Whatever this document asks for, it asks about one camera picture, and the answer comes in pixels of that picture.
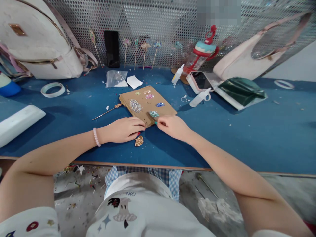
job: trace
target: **hand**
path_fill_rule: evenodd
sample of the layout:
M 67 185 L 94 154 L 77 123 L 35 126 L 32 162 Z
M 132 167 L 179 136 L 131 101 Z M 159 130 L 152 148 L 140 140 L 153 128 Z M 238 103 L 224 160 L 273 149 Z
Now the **hand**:
M 185 122 L 176 115 L 159 117 L 157 126 L 161 131 L 167 133 L 169 136 L 184 142 L 187 141 L 194 133 L 185 124 Z
M 139 131 L 145 131 L 145 123 L 137 117 L 121 118 L 108 126 L 98 128 L 99 141 L 123 143 L 137 137 Z

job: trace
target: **blue table mat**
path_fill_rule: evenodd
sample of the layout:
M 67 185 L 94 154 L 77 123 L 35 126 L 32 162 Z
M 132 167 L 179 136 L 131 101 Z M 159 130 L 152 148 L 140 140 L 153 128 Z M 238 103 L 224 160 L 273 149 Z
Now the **blue table mat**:
M 65 92 L 56 98 L 46 98 L 41 88 L 56 80 L 26 79 L 20 82 L 22 91 L 10 98 L 0 97 L 0 121 L 26 105 L 33 104 L 46 112 L 46 116 L 9 144 L 0 148 L 1 156 L 22 156 L 53 141 L 106 126 L 113 121 L 129 117 L 125 107 L 106 112 L 120 103 L 119 95 L 131 87 L 106 88 L 108 68 L 98 68 L 87 76 L 58 80 Z M 144 83 L 153 86 L 194 131 L 229 152 L 251 168 L 262 172 L 316 174 L 316 83 L 295 81 L 295 88 L 278 87 L 273 80 L 256 79 L 268 99 L 242 111 L 235 110 L 216 93 L 212 99 L 195 108 L 181 98 L 195 97 L 190 86 L 181 81 L 174 87 L 170 69 L 136 69 L 121 67 Z M 157 126 L 142 132 L 144 143 L 135 147 L 135 141 L 122 144 L 108 143 L 87 151 L 77 160 L 143 165 L 209 168 L 205 160 L 188 144 L 161 132 Z

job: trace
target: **plaid shorts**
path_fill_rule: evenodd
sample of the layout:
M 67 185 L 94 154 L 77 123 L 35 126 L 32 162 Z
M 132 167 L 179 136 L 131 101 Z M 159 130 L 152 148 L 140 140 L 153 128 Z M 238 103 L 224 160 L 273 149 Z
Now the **plaid shorts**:
M 105 177 L 106 191 L 109 186 L 118 177 L 127 173 L 148 173 L 160 179 L 170 190 L 173 199 L 179 202 L 179 181 L 182 170 L 176 169 L 159 169 L 159 168 L 146 168 L 146 167 L 132 167 L 132 166 L 113 166 Z

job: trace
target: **white t-shirt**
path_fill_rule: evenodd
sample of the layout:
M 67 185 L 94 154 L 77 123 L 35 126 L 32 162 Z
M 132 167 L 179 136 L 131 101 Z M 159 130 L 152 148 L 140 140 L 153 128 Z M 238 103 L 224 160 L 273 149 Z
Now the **white t-shirt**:
M 116 179 L 96 211 L 86 237 L 95 236 L 208 236 L 215 237 L 183 205 L 174 201 L 167 186 L 146 173 L 129 173 Z M 0 236 L 60 236 L 57 213 L 37 207 L 0 223 Z M 289 237 L 261 230 L 253 237 Z

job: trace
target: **finger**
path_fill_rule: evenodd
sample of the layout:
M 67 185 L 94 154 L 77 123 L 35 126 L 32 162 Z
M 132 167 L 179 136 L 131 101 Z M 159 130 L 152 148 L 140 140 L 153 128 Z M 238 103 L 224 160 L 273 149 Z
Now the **finger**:
M 132 133 L 131 135 L 129 135 L 129 136 L 126 138 L 126 141 L 131 141 L 131 140 L 133 140 L 133 139 L 136 139 L 137 134 L 138 134 L 138 132 Z
M 132 129 L 131 129 L 131 132 L 132 133 L 136 133 L 136 132 L 139 132 L 139 131 L 145 131 L 145 128 L 143 126 L 133 126 Z
M 157 123 L 157 127 L 158 127 L 161 131 L 163 131 L 163 132 L 166 133 L 166 131 L 167 131 L 167 126 L 165 125 L 165 123 L 163 123 L 163 122 L 158 122 L 158 123 Z
M 132 123 L 132 126 L 140 125 L 140 126 L 145 127 L 145 123 L 143 121 L 141 121 L 140 119 L 139 120 L 136 120 L 136 119 L 132 120 L 131 123 Z
M 129 119 L 129 120 L 140 120 L 139 118 L 137 118 L 137 117 L 135 117 L 135 116 L 129 117 L 128 119 Z
M 161 116 L 157 120 L 158 123 L 163 123 L 167 127 L 168 127 L 168 121 L 169 121 L 169 116 Z

